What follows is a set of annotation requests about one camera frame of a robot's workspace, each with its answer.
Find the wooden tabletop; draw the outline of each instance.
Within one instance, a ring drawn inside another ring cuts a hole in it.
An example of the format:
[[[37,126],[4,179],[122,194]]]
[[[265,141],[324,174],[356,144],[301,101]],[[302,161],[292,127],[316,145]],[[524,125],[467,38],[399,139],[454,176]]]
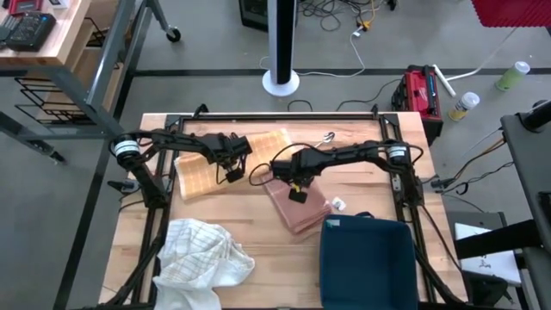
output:
[[[44,1],[42,12],[54,15],[57,22],[42,48],[37,53],[4,48],[0,50],[0,65],[65,65],[89,6],[90,0],[71,0],[68,9],[53,9],[49,1]],[[0,8],[0,21],[7,14]]]
[[[164,126],[165,114],[145,114],[141,129]],[[403,139],[421,146],[424,156],[415,164],[421,178],[435,174],[423,125],[417,113],[399,113]],[[376,121],[247,121],[185,124],[185,133],[230,133],[238,135],[265,133],[285,127],[293,142],[315,144],[324,133],[336,134],[327,147],[340,147],[364,140],[381,140]],[[149,161],[154,169],[156,159]],[[328,199],[343,199],[345,214],[369,211],[375,217],[395,220],[393,198],[386,172],[374,164],[347,164],[325,169],[316,178]],[[282,224],[276,209],[262,187],[247,182],[234,184],[220,192],[182,201],[179,184],[175,184],[171,215],[174,219],[195,218],[216,223],[228,230],[245,252],[256,260],[256,267],[244,283],[234,288],[217,288],[223,307],[321,307],[319,301],[319,231],[320,226],[294,236]],[[139,195],[128,197],[123,204],[139,201]],[[446,242],[452,245],[449,225],[440,195],[425,193],[425,206],[435,219]],[[430,264],[461,299],[466,300],[461,274],[448,258],[442,242],[422,210],[421,222]],[[146,209],[143,204],[126,208],[120,213],[118,226],[103,283],[100,301],[114,295],[138,261]],[[426,300],[418,267],[418,289]]]

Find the black metal frame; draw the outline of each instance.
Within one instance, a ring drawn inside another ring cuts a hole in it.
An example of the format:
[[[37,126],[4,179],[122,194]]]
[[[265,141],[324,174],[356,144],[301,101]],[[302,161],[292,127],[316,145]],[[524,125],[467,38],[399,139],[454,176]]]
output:
[[[392,126],[394,139],[402,140],[401,130],[399,127],[399,117],[395,113],[389,113],[384,115],[373,114],[358,114],[358,113],[342,113],[342,114],[300,114],[300,113],[287,113],[287,114],[228,114],[228,115],[202,115],[200,113],[195,113],[193,115],[167,115],[165,120],[165,129],[171,130],[175,129],[176,126],[178,132],[184,130],[184,124],[189,121],[321,121],[321,120],[334,120],[334,121],[345,121],[345,120],[358,120],[358,121],[378,121],[381,126],[381,137],[383,139],[392,138],[388,135],[387,126]],[[176,168],[174,165],[174,159],[178,156],[178,152],[172,153],[172,159],[169,170],[169,179],[170,184],[167,189],[169,195],[169,200],[167,206],[161,212],[161,222],[158,229],[158,234],[155,239],[152,241],[152,229],[153,223],[157,217],[157,210],[154,208],[149,208],[147,212],[147,217],[145,220],[145,229],[142,239],[142,245],[139,254],[139,263],[131,273],[131,275],[126,280],[125,284],[121,287],[119,292],[115,295],[113,299],[108,301],[105,304],[100,304],[95,307],[86,307],[85,309],[112,309],[112,310],[125,310],[125,309],[153,309],[155,305],[155,300],[157,299],[157,289],[154,283],[151,283],[149,295],[147,297],[147,302],[139,302],[141,298],[141,291],[143,288],[144,272],[147,266],[151,263],[152,259],[155,259],[153,267],[153,276],[156,276],[160,272],[159,260],[155,255],[160,250],[161,246],[164,243],[166,233],[168,230],[169,216],[170,216],[170,201],[172,193],[174,191],[174,179],[176,177]],[[160,177],[163,175],[163,168],[166,160],[166,151],[163,151],[159,154],[157,167],[155,175]],[[391,188],[393,189],[393,199],[394,207],[396,209],[397,220],[406,221],[404,216],[404,205],[402,203],[403,193],[400,189],[395,189],[393,187],[393,178],[396,176],[390,175],[391,179]],[[421,222],[419,220],[419,215],[415,207],[410,208],[412,214],[412,225],[414,230],[414,235],[416,239],[416,244],[418,245],[419,252],[418,255],[426,257],[426,249],[424,247],[424,238],[422,234]],[[487,310],[494,309],[490,307],[476,307],[468,304],[439,304],[436,303],[436,294],[434,291],[433,283],[431,282],[431,277],[428,274],[423,273],[423,278],[425,282],[425,287],[427,288],[427,298],[429,302],[419,302],[419,308],[424,310]],[[133,292],[131,297],[131,304],[123,305],[127,300],[130,293]]]

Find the white towel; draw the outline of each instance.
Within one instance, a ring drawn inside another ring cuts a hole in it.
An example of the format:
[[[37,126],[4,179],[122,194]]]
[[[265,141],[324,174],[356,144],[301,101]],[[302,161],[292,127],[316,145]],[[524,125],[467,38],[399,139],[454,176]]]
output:
[[[226,229],[192,219],[170,222],[158,258],[155,310],[221,309],[213,288],[236,286],[255,267]]]

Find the bottle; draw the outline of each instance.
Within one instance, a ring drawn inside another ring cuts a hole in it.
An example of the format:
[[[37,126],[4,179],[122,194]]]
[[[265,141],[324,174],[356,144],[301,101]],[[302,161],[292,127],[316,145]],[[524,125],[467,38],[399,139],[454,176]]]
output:
[[[448,116],[452,121],[460,121],[467,115],[468,110],[476,107],[480,103],[480,98],[475,93],[469,91],[459,99],[459,102],[448,112]]]
[[[514,66],[509,68],[503,76],[495,83],[496,88],[501,91],[507,91],[515,86],[523,77],[530,71],[530,66],[523,62],[517,61]]]

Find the white base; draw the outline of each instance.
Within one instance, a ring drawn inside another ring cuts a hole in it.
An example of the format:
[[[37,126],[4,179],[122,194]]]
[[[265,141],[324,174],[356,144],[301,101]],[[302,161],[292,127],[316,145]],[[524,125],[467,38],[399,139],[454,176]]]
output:
[[[269,71],[262,77],[264,89],[272,96],[291,96],[299,88],[299,84],[299,75],[295,71],[291,71],[291,79],[285,84],[273,83]]]

